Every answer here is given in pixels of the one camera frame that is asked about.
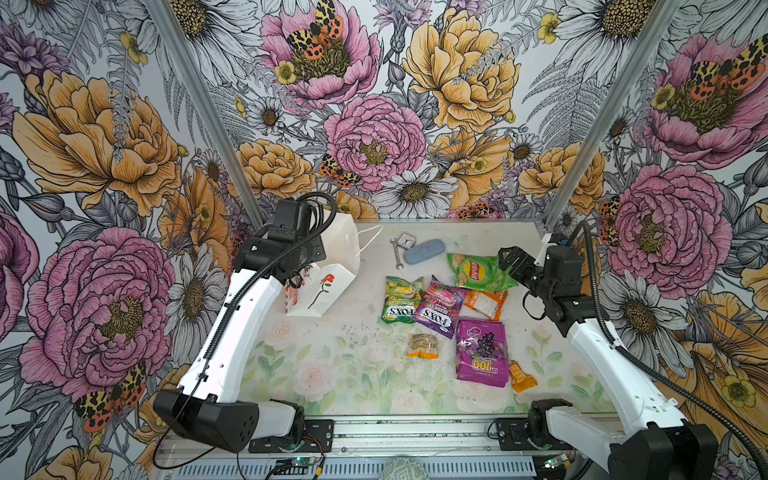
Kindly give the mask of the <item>white floral paper bag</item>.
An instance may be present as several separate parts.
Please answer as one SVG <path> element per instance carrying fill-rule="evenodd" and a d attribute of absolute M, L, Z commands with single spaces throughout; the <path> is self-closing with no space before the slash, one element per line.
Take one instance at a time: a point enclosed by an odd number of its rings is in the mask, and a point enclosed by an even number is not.
<path fill-rule="evenodd" d="M 355 280 L 361 253 L 380 234 L 374 225 L 359 231 L 353 217 L 337 214 L 321 234 L 326 258 L 305 267 L 299 288 L 285 289 L 285 313 L 289 317 L 322 317 Z"/>

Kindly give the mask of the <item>orange Foxs candy bag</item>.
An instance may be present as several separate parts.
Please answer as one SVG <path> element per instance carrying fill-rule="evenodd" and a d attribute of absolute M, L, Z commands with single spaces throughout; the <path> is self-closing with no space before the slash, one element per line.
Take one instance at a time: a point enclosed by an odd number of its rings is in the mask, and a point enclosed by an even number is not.
<path fill-rule="evenodd" d="M 507 297 L 507 290 L 497 292 L 470 290 L 465 298 L 464 304 L 475 312 L 484 315 L 491 321 L 499 321 Z"/>

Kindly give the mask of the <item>green Lays chips bag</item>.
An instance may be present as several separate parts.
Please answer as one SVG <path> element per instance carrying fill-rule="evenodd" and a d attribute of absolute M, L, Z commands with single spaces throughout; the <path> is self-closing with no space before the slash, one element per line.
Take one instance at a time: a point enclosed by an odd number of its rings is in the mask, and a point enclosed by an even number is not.
<path fill-rule="evenodd" d="M 499 265 L 497 256 L 448 253 L 448 264 L 460 288 L 492 293 L 509 290 L 518 283 Z"/>

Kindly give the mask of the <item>purple Lotte gummy bag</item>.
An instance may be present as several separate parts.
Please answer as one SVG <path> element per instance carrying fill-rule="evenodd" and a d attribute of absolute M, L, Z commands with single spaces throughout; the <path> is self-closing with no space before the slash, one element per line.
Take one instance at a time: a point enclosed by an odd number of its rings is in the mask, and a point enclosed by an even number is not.
<path fill-rule="evenodd" d="M 456 332 L 459 381 L 504 388 L 510 379 L 507 335 L 501 322 L 461 318 Z"/>

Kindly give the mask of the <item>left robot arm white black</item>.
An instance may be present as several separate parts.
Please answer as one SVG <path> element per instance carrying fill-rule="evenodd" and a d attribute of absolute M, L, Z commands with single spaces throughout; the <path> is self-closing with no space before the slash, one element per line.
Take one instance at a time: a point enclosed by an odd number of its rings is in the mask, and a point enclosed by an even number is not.
<path fill-rule="evenodd" d="M 266 315 L 285 286 L 326 257 L 322 234 L 335 200 L 311 192 L 283 199 L 272 219 L 238 248 L 229 289 L 200 353 L 173 389 L 161 389 L 154 412 L 167 430 L 211 448 L 239 453 L 254 440 L 301 442 L 305 414 L 285 401 L 239 398 L 242 377 Z"/>

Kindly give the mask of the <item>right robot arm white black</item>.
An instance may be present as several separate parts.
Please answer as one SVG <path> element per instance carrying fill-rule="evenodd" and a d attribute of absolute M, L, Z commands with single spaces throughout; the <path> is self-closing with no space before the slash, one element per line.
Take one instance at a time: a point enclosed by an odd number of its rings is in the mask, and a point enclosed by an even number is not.
<path fill-rule="evenodd" d="M 594 296 L 581 291 L 582 259 L 563 244 L 533 257 L 519 247 L 498 252 L 501 269 L 543 301 L 544 313 L 592 367 L 622 428 L 612 430 L 562 399 L 532 403 L 527 437 L 539 448 L 565 444 L 613 479 L 709 479 L 718 441 L 705 425 L 690 423 L 673 398 L 627 357 L 628 351 Z"/>

